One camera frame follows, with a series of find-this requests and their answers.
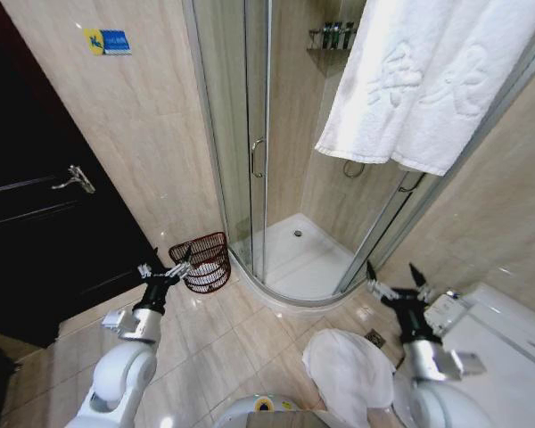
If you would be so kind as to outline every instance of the toilet tank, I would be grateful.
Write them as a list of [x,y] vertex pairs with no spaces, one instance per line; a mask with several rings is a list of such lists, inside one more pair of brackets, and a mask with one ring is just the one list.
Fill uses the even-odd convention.
[[466,311],[442,334],[444,348],[477,353],[487,372],[452,385],[496,427],[535,427],[535,313],[486,284],[462,304]]

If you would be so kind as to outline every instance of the floor drain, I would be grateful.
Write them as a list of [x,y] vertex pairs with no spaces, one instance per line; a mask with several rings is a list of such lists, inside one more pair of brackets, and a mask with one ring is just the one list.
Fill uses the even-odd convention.
[[370,332],[365,334],[365,339],[373,343],[378,349],[382,348],[386,340],[373,328]]

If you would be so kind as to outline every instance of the tiled floor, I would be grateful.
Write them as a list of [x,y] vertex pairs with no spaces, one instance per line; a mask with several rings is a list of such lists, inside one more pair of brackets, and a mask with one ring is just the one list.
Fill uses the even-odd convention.
[[[360,334],[374,328],[387,339],[386,355],[398,362],[393,315],[362,290],[324,317],[299,318],[263,306],[244,281],[234,269],[218,292],[195,294],[183,285],[169,291],[157,373],[137,413],[137,428],[211,427],[234,400],[253,393],[279,393],[304,408],[324,407],[301,362],[311,336],[324,328]],[[131,306],[143,289],[118,296],[103,310]],[[21,361],[1,426],[61,427],[76,414],[96,361],[118,341],[100,327],[102,315],[90,309],[85,318],[64,323],[57,343]],[[373,426],[394,426],[388,415],[369,419]]]

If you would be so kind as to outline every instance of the wicker basket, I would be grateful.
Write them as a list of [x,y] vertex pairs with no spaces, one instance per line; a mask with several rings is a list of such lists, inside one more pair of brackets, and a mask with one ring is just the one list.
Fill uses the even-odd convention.
[[170,247],[169,255],[175,263],[182,261],[192,248],[190,264],[193,270],[185,276],[186,286],[193,292],[215,292],[230,278],[230,259],[224,232],[216,232]]

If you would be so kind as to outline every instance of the dark door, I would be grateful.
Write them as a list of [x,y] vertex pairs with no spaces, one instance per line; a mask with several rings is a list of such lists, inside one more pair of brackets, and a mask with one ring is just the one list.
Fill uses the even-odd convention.
[[161,265],[0,5],[0,333],[45,346],[142,262]]

